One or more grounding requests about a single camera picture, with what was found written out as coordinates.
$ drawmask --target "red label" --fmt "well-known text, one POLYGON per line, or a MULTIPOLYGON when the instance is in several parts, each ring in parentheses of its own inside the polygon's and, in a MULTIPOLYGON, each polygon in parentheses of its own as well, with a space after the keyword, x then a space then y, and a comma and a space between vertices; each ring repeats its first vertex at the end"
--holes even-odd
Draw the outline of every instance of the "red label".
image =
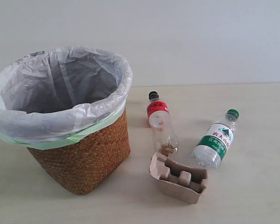
POLYGON ((167 105, 163 101, 154 101, 147 107, 147 116, 149 117, 152 113, 156 111, 166 111, 169 112, 167 105))

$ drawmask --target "bottle cap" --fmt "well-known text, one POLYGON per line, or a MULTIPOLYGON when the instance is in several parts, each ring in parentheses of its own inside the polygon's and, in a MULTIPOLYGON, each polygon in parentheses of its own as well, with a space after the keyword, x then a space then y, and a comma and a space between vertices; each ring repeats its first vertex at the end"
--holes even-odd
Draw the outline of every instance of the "bottle cap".
POLYGON ((148 98, 149 98, 149 100, 156 99, 156 98, 159 98, 159 95, 156 91, 152 91, 149 93, 148 98))
POLYGON ((234 109, 230 109, 229 111, 227 111, 227 114, 231 114, 231 115, 235 116, 237 119, 239 117, 239 112, 234 109))

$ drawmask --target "clear plastic bottle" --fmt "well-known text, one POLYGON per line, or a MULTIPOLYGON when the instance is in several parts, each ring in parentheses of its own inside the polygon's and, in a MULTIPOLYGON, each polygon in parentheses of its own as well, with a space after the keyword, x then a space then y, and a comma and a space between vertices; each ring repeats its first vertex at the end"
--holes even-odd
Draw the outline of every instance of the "clear plastic bottle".
POLYGON ((172 128, 167 105, 159 99, 155 91, 149 93, 149 100, 147 116, 153 132, 154 149, 165 156, 176 154, 178 139, 172 128))
POLYGON ((211 125, 191 155, 192 162, 206 169, 217 169, 233 141, 238 111, 231 109, 211 125))

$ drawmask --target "white table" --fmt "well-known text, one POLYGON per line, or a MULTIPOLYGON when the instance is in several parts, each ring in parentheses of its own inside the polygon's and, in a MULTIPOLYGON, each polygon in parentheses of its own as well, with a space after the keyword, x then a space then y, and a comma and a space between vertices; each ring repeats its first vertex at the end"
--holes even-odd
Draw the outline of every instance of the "white table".
POLYGON ((63 189, 27 149, 0 140, 0 224, 280 224, 280 84, 133 87, 127 101, 131 154, 87 196, 63 189), (211 122, 238 109, 238 132, 196 205, 163 195, 153 155, 148 93, 167 102, 186 163, 211 122))

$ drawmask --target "plastic bottle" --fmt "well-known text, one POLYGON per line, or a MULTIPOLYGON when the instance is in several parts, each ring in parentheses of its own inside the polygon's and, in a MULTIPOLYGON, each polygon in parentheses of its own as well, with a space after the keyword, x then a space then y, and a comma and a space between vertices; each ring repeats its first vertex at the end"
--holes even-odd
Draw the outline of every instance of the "plastic bottle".
POLYGON ((200 167, 217 169, 233 141, 238 111, 231 109, 218 122, 213 123, 198 145, 191 160, 200 167))
POLYGON ((178 139, 172 128, 167 105, 159 99, 157 92, 150 92, 147 107, 148 122, 153 132, 154 149, 165 156, 176 154, 178 139))

